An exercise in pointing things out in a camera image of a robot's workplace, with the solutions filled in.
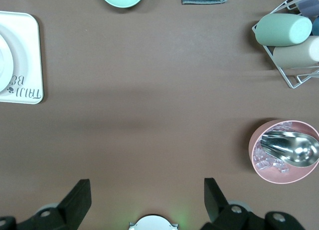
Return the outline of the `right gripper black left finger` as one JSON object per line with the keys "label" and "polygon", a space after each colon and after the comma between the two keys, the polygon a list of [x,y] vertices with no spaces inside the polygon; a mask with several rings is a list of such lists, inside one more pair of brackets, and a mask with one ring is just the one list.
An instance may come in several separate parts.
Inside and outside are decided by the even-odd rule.
{"label": "right gripper black left finger", "polygon": [[76,230],[92,204],[89,179],[79,180],[57,205],[42,207],[31,218],[18,223],[18,230]]}

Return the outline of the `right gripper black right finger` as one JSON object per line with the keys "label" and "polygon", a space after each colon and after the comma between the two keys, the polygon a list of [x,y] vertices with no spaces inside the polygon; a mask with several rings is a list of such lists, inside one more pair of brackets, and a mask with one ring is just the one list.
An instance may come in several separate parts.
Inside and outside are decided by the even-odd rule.
{"label": "right gripper black right finger", "polygon": [[272,211],[264,218],[239,204],[228,203],[214,178],[204,179],[204,203],[210,222],[203,230],[302,230],[303,226],[292,215]]}

